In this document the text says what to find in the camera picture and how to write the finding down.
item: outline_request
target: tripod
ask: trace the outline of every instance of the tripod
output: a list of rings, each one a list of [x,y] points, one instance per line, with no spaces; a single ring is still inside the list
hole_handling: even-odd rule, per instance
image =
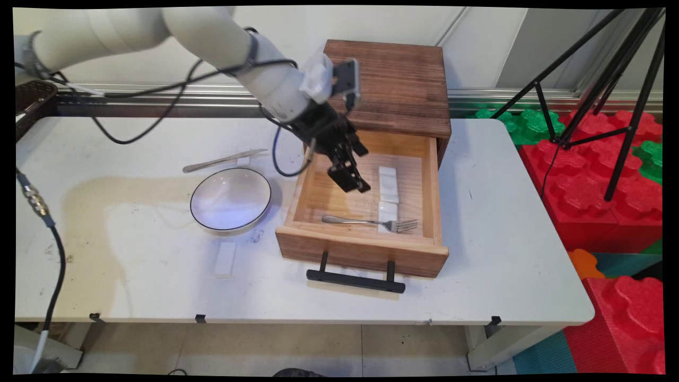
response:
[[[663,25],[663,31],[660,34],[660,39],[655,48],[653,58],[650,62],[650,67],[644,78],[644,84],[642,85],[641,92],[639,93],[639,98],[637,100],[636,106],[634,107],[634,112],[632,113],[632,118],[629,122],[629,126],[624,128],[619,128],[617,130],[609,131],[607,133],[602,133],[599,135],[594,135],[593,137],[580,139],[578,141],[571,142],[570,138],[577,128],[578,124],[585,117],[585,114],[592,108],[595,101],[601,95],[599,103],[594,107],[593,114],[597,115],[601,112],[606,100],[610,96],[611,92],[617,85],[620,77],[622,77],[625,69],[631,62],[632,58],[636,54],[639,47],[642,45],[648,32],[653,28],[653,26],[658,22],[658,20],[665,13],[663,8],[646,8],[635,23],[632,30],[627,34],[627,37],[620,45],[620,48],[615,52],[614,56],[610,59],[610,62],[606,65],[601,76],[598,78],[596,83],[592,86],[591,91],[585,97],[578,111],[576,111],[573,119],[570,121],[563,133],[557,137],[554,133],[554,127],[551,123],[551,118],[547,111],[547,102],[543,94],[542,87],[540,86],[540,81],[545,79],[554,69],[561,65],[568,57],[572,56],[580,47],[585,45],[594,35],[599,33],[606,25],[608,25],[613,19],[615,19],[619,14],[625,10],[613,10],[611,13],[606,15],[599,23],[597,23],[590,31],[588,31],[584,36],[582,36],[573,46],[568,48],[559,58],[551,63],[542,73],[535,77],[528,85],[526,85],[521,91],[519,91],[509,102],[502,106],[498,111],[493,114],[491,118],[497,119],[505,111],[507,111],[512,105],[514,105],[518,100],[520,100],[526,93],[535,88],[538,94],[538,100],[540,101],[540,108],[545,116],[545,121],[547,123],[547,130],[549,130],[549,141],[557,146],[556,152],[554,154],[554,160],[556,160],[556,154],[559,152],[559,148],[564,150],[569,150],[575,145],[580,145],[587,142],[596,141],[598,139],[603,139],[607,137],[612,137],[618,134],[625,134],[625,139],[618,155],[618,159],[615,162],[615,167],[613,169],[613,174],[608,182],[608,187],[606,189],[606,194],[604,195],[605,201],[610,201],[615,193],[615,188],[617,187],[620,175],[622,174],[623,167],[625,165],[625,160],[631,148],[632,141],[634,140],[634,135],[636,134],[637,128],[639,126],[639,121],[641,121],[641,115],[646,106],[648,96],[650,95],[650,90],[653,87],[653,82],[658,74],[658,69],[663,60],[663,55],[665,54],[665,25]]]

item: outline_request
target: bowl rim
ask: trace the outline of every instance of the bowl rim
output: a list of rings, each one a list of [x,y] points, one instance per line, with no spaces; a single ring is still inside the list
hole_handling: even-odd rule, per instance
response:
[[[262,179],[264,179],[264,181],[266,182],[266,185],[269,186],[269,200],[266,202],[266,206],[264,206],[264,208],[261,210],[261,213],[259,213],[259,215],[256,218],[252,219],[250,222],[247,222],[247,223],[243,224],[242,226],[238,226],[238,227],[235,227],[235,228],[213,228],[213,227],[210,227],[210,226],[207,226],[207,225],[201,223],[200,220],[198,220],[198,218],[194,214],[194,195],[196,195],[196,191],[198,191],[198,188],[200,187],[200,185],[203,184],[207,179],[210,179],[213,175],[223,173],[224,171],[229,171],[229,170],[247,170],[247,171],[252,171],[252,172],[258,174]],[[253,222],[256,222],[257,219],[259,219],[266,212],[266,210],[269,208],[269,205],[271,204],[271,194],[272,194],[271,183],[269,183],[269,180],[266,179],[266,177],[264,175],[262,175],[259,171],[252,170],[252,169],[249,169],[249,168],[246,168],[246,167],[232,167],[230,169],[224,169],[224,170],[217,171],[216,173],[210,174],[208,177],[203,179],[196,186],[196,189],[191,194],[191,200],[189,201],[189,211],[191,211],[191,216],[194,217],[194,220],[205,228],[208,228],[208,229],[211,229],[211,230],[216,230],[216,231],[222,231],[222,232],[238,230],[238,229],[243,228],[243,227],[245,227],[249,224],[252,224]]]

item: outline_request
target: wooden box top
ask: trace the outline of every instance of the wooden box top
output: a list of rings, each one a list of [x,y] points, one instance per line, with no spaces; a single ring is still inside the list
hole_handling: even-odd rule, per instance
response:
[[[450,137],[442,48],[328,40],[324,52],[335,65],[359,62],[361,99],[349,116],[357,129]],[[346,110],[341,97],[330,104]]]

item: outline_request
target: tiled floor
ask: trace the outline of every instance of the tiled floor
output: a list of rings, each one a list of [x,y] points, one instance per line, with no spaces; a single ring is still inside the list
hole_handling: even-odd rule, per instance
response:
[[[267,377],[495,375],[469,372],[461,326],[97,324],[75,372]],[[500,367],[502,373],[512,373]]]

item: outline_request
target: wire basket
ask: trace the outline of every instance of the wire basket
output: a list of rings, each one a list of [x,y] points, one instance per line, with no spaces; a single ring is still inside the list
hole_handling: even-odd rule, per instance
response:
[[[16,113],[26,112],[16,123],[16,142],[40,118],[56,114],[56,86],[45,81],[31,81],[14,88],[16,93]]]

